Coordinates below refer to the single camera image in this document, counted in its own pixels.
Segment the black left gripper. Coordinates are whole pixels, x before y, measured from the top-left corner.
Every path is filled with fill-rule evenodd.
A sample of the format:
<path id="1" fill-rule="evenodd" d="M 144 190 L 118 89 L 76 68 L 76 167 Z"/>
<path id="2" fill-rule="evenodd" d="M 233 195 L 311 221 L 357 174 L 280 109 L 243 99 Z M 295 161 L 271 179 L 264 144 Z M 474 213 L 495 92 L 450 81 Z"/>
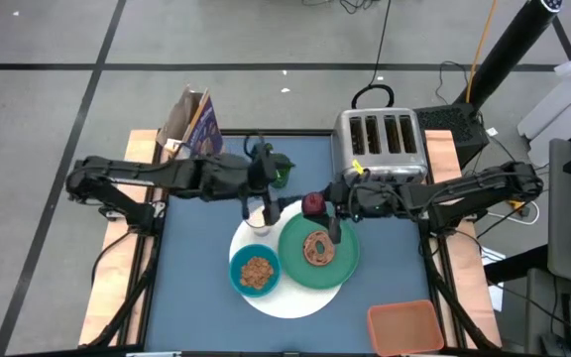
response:
<path id="1" fill-rule="evenodd" d="M 275 225 L 281 217 L 277 197 L 269 185 L 277 179 L 277 161 L 265 144 L 256 144 L 250 158 L 235 154 L 201 156 L 202 198 L 240 198 L 242 218 L 250 217 L 249 197 L 264 197 L 264 222 Z"/>

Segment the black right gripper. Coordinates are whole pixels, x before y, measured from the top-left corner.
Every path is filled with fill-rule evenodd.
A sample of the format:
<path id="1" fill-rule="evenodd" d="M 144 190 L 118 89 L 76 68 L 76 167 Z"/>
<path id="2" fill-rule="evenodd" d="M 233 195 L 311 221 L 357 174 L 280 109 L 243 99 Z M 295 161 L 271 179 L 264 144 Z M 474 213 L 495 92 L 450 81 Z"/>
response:
<path id="1" fill-rule="evenodd" d="M 396 186 L 378 181 L 347 184 L 332 182 L 324 190 L 324 199 L 334 207 L 336 217 L 328 220 L 332 243 L 341 242 L 340 219 L 361 221 L 365 218 L 397 217 L 407 219 L 407 209 Z"/>

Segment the red apple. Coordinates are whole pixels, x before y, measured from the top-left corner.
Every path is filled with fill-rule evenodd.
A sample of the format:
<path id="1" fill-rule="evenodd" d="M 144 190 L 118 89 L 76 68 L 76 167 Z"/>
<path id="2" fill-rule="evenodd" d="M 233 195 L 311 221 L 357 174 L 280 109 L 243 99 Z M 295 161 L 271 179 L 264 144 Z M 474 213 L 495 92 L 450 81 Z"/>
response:
<path id="1" fill-rule="evenodd" d="M 321 216 L 326 213 L 326 204 L 323 194 L 312 192 L 301 201 L 301 211 L 305 216 Z"/>

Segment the brown raisin bagel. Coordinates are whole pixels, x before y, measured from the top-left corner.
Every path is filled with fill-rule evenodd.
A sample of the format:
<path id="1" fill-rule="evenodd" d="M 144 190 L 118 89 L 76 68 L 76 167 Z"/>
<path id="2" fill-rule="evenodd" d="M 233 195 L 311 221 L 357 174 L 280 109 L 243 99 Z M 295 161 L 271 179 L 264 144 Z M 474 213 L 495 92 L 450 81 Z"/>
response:
<path id="1" fill-rule="evenodd" d="M 335 247 L 327 232 L 317 230 L 311 232 L 303 241 L 305 260 L 313 266 L 326 266 L 335 257 Z"/>

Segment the green patterned bottle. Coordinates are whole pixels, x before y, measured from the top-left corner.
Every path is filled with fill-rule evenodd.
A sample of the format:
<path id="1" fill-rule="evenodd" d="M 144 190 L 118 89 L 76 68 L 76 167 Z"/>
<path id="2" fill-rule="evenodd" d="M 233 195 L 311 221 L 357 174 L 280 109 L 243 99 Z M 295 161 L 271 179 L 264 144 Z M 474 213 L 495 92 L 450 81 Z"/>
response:
<path id="1" fill-rule="evenodd" d="M 276 189 L 284 188 L 287 185 L 289 173 L 295 167 L 295 164 L 290 160 L 290 158 L 283 153 L 276 153 L 274 147 L 271 143 L 266 143 L 264 137 L 257 132 L 258 142 L 249 146 L 250 139 L 253 134 L 247 135 L 244 138 L 244 153 L 252 161 L 256 160 L 259 156 L 259 150 L 255 148 L 256 145 L 261 144 L 264 149 L 269 154 L 269 158 L 275 162 L 277 173 L 276 179 L 271 183 L 271 187 Z"/>

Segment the teal plastic bowl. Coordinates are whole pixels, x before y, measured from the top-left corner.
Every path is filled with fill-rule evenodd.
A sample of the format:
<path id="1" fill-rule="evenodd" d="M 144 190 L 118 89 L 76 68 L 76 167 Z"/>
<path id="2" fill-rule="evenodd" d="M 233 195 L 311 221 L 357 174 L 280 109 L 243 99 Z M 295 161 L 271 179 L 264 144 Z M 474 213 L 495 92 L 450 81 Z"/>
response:
<path id="1" fill-rule="evenodd" d="M 275 271 L 268 283 L 261 290 L 243 287 L 240 284 L 241 268 L 252 257 L 263 257 L 267 259 Z M 229 264 L 229 278 L 232 286 L 238 293 L 248 298 L 259 298 L 269 294 L 280 281 L 281 272 L 281 263 L 277 253 L 272 248 L 262 244 L 251 244 L 242 247 L 233 255 Z"/>

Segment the purple yellow cereal box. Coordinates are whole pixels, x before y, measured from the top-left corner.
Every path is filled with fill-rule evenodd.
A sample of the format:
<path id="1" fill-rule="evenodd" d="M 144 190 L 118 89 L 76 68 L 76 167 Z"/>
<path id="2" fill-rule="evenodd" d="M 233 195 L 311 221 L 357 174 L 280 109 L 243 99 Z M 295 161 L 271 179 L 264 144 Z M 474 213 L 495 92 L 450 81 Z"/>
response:
<path id="1" fill-rule="evenodd" d="M 223 137 L 208 90 L 187 85 L 156 141 L 177 159 L 222 153 Z"/>

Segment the clear drinking glass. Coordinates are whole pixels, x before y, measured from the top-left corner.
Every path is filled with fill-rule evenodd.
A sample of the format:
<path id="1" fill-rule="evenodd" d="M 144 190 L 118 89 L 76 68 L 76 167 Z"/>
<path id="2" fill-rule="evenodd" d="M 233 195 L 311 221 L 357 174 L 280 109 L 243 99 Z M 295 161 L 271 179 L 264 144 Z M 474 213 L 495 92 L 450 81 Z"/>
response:
<path id="1" fill-rule="evenodd" d="M 253 232 L 258 236 L 266 236 L 271 227 L 265 223 L 264 204 L 260 198 L 250 198 L 248 201 L 249 217 L 244 220 Z"/>

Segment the brown cereal flakes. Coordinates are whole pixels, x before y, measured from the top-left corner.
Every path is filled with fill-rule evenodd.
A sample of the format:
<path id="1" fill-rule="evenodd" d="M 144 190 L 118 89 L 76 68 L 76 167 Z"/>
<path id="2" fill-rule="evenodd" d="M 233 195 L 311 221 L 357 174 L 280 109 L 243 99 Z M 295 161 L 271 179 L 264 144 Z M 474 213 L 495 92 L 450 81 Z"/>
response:
<path id="1" fill-rule="evenodd" d="M 263 257 L 252 257 L 242 268 L 240 284 L 243 287 L 261 290 L 274 274 L 274 268 Z"/>

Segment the white round woven placemat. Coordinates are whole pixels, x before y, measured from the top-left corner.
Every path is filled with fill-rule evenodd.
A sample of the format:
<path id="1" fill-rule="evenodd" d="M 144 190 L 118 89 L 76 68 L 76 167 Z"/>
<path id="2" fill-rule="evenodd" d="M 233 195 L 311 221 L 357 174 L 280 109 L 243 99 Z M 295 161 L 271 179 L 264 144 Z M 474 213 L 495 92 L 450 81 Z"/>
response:
<path id="1" fill-rule="evenodd" d="M 262 244 L 272 248 L 279 257 L 279 240 L 287 222 L 301 213 L 300 202 L 289 205 L 282 213 L 277 224 L 270 226 L 266 236 L 258 236 L 246 225 L 244 220 L 235 231 L 229 249 L 229 262 L 242 247 Z M 266 296 L 245 297 L 243 299 L 258 311 L 277 318 L 294 319 L 312 315 L 327 306 L 339 293 L 342 285 L 324 290 L 305 287 L 296 282 L 281 267 L 281 278 L 277 286 Z"/>

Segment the silver four-slot toaster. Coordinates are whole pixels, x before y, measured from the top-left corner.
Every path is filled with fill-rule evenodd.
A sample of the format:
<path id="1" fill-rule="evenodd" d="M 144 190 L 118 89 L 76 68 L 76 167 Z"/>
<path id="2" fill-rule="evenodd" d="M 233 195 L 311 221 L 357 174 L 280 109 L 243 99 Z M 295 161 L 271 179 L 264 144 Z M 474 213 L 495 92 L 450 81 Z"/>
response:
<path id="1" fill-rule="evenodd" d="M 331 134 L 334 176 L 350 181 L 421 182 L 428 162 L 416 114 L 405 108 L 346 110 Z M 365 169 L 359 175 L 356 159 Z"/>

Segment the orange plastic bin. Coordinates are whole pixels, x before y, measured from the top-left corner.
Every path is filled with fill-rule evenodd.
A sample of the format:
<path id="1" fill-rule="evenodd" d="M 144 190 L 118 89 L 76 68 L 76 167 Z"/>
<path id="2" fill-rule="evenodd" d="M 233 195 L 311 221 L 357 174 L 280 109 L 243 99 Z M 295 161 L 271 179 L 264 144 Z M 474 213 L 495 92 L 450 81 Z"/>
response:
<path id="1" fill-rule="evenodd" d="M 380 356 L 430 352 L 444 347 L 430 300 L 373 305 L 368 310 L 367 322 L 372 348 Z"/>

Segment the black perforated box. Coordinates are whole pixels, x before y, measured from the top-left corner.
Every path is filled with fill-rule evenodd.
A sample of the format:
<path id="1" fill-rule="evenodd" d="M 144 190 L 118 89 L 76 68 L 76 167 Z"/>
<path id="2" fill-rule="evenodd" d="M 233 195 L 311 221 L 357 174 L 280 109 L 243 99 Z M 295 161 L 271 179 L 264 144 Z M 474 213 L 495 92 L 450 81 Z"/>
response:
<path id="1" fill-rule="evenodd" d="M 423 130 L 450 131 L 458 162 L 464 168 L 484 149 L 489 139 L 472 104 L 457 103 L 414 109 Z"/>

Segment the black round pole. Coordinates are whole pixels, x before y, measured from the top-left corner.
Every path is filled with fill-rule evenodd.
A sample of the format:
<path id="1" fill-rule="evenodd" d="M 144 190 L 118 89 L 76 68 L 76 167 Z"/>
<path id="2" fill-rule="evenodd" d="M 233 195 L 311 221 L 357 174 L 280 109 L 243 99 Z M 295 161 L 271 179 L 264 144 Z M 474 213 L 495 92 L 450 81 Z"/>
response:
<path id="1" fill-rule="evenodd" d="M 455 103 L 479 109 L 561 11 L 564 0 L 526 0 Z"/>

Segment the white bulky object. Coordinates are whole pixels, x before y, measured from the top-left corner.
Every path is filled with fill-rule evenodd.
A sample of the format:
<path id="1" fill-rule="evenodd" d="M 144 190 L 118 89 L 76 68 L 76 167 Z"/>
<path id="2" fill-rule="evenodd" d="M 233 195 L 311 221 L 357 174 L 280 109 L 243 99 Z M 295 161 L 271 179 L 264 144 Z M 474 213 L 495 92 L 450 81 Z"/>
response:
<path id="1" fill-rule="evenodd" d="M 549 143 L 571 139 L 571 60 L 554 68 L 559 83 L 519 122 L 517 131 L 528 140 L 529 160 L 549 163 Z"/>

